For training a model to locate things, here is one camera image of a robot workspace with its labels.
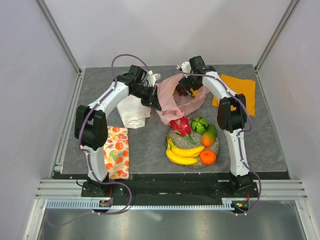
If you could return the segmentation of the pink plastic bag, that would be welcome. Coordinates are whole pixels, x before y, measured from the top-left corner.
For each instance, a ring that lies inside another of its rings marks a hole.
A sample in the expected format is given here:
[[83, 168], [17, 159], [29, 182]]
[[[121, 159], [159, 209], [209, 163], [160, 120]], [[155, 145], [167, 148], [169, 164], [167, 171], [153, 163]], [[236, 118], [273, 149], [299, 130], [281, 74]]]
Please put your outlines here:
[[198, 110], [210, 92], [207, 87], [202, 86], [195, 97], [179, 95], [176, 93], [176, 87], [183, 77], [182, 73], [178, 73], [156, 84], [158, 101], [161, 106], [161, 111], [158, 110], [156, 113], [165, 125]]

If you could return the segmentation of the fake red fruit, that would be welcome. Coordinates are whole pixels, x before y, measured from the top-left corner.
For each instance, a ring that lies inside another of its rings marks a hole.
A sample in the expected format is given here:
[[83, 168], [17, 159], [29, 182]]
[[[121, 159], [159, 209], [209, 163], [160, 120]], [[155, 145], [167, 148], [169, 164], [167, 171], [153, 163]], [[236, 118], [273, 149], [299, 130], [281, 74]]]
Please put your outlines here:
[[197, 143], [191, 137], [192, 128], [189, 123], [189, 120], [186, 117], [183, 116], [181, 118], [171, 120], [169, 122], [169, 125], [170, 125], [171, 129], [180, 137], [184, 137], [193, 145], [195, 145]]

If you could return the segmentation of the fake green fruit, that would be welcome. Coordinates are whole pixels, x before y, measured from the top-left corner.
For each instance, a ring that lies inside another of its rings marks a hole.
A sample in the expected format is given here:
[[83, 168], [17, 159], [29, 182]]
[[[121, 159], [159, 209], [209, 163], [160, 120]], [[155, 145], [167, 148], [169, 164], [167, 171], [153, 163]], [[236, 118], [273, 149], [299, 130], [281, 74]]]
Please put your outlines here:
[[196, 117], [191, 121], [192, 130], [198, 134], [203, 134], [208, 126], [208, 121], [203, 117]]

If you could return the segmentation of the speckled glass plate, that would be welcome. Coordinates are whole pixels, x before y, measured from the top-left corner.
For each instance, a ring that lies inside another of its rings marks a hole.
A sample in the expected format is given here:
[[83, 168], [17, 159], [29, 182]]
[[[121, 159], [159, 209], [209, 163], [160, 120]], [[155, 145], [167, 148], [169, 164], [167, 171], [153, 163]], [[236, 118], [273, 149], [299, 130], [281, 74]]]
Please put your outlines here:
[[[191, 123], [192, 123], [192, 120], [194, 118], [187, 118], [189, 120], [189, 124], [191, 126]], [[191, 138], [196, 142], [196, 144], [192, 144], [190, 143], [187, 139], [185, 139], [184, 137], [182, 136], [179, 136], [177, 135], [172, 129], [171, 129], [171, 126], [170, 126], [170, 129], [168, 131], [168, 134], [166, 136], [166, 148], [167, 148], [167, 138], [168, 137], [171, 137], [173, 143], [178, 147], [178, 148], [181, 148], [181, 149], [191, 149], [191, 148], [196, 148], [196, 147], [200, 147], [200, 146], [204, 146], [202, 144], [202, 137], [203, 137], [203, 134], [200, 134], [200, 133], [197, 133], [195, 131], [192, 130], [192, 133], [191, 133]], [[218, 158], [218, 153], [219, 153], [219, 150], [220, 150], [220, 142], [219, 142], [219, 138], [218, 138], [218, 135], [215, 139], [215, 142], [213, 145], [211, 145], [210, 147], [205, 147], [204, 150], [211, 150], [213, 152], [215, 152], [216, 154], [216, 161], [217, 161], [217, 158]], [[203, 165], [201, 160], [200, 160], [200, 156], [197, 157], [198, 158], [198, 162], [196, 164], [193, 164], [193, 165], [181, 165], [181, 166], [185, 166], [185, 167], [188, 167], [188, 168], [202, 168], [202, 167], [206, 167], [206, 166], [210, 166], [210, 165]]]

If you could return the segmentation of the fake mango fruit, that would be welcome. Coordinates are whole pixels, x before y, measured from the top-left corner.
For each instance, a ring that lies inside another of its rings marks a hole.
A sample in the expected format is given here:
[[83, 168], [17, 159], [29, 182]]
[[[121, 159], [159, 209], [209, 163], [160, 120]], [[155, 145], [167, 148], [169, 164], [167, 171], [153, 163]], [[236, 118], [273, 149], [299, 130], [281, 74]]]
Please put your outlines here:
[[212, 146], [216, 141], [217, 135], [218, 131], [216, 126], [214, 124], [209, 124], [208, 128], [202, 135], [202, 145], [206, 148]]

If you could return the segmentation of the yellow fake banana bunch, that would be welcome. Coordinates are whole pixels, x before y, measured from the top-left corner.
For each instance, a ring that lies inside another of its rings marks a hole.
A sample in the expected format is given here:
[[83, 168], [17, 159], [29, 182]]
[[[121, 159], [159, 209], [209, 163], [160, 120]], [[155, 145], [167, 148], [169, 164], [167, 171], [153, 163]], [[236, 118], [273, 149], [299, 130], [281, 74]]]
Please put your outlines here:
[[179, 148], [173, 143], [172, 138], [168, 137], [165, 154], [167, 158], [175, 164], [190, 166], [198, 162], [198, 156], [204, 149], [204, 146]]

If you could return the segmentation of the fake orange fruit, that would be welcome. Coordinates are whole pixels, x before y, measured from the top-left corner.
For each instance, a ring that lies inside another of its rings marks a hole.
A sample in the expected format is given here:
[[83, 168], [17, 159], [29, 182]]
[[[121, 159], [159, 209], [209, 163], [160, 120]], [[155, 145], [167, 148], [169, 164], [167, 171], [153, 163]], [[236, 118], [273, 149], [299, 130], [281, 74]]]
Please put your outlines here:
[[200, 155], [200, 161], [203, 165], [205, 166], [210, 166], [213, 165], [216, 160], [217, 160], [217, 155], [215, 152], [209, 150], [209, 149], [205, 149], [203, 150]]

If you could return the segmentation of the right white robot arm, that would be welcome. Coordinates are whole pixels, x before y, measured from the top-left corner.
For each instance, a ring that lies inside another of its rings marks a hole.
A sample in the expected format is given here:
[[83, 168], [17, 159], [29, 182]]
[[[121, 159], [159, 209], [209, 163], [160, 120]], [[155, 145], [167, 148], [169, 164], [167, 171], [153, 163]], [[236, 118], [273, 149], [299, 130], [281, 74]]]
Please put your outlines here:
[[250, 115], [246, 109], [246, 97], [237, 94], [220, 78], [212, 65], [206, 65], [201, 56], [195, 56], [176, 66], [184, 74], [183, 88], [187, 91], [199, 90], [204, 86], [210, 90], [218, 100], [217, 123], [223, 130], [228, 143], [230, 155], [230, 173], [235, 177], [248, 175], [245, 140], [246, 122], [252, 126]]

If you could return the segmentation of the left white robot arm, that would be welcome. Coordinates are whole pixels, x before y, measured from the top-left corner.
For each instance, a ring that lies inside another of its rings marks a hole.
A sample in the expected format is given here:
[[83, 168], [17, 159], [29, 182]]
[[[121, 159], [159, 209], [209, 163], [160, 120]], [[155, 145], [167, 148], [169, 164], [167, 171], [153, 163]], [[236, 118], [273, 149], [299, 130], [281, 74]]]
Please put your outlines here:
[[99, 197], [110, 191], [108, 171], [104, 165], [104, 145], [108, 138], [107, 117], [126, 97], [137, 97], [145, 107], [160, 111], [158, 87], [159, 73], [131, 65], [127, 73], [114, 77], [110, 87], [89, 105], [80, 105], [76, 110], [74, 136], [78, 147], [86, 155], [88, 178], [95, 181], [92, 191]]

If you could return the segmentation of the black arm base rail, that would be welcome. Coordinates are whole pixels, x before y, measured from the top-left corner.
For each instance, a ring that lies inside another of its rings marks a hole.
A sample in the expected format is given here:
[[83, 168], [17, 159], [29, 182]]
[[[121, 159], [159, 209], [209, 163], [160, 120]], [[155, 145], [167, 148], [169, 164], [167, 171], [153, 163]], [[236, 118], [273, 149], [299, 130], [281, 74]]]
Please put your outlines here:
[[231, 173], [148, 173], [133, 174], [129, 179], [106, 180], [101, 184], [86, 179], [82, 183], [82, 197], [120, 197], [186, 194], [208, 195], [220, 198], [256, 198], [259, 195], [259, 184], [251, 173], [235, 177]]

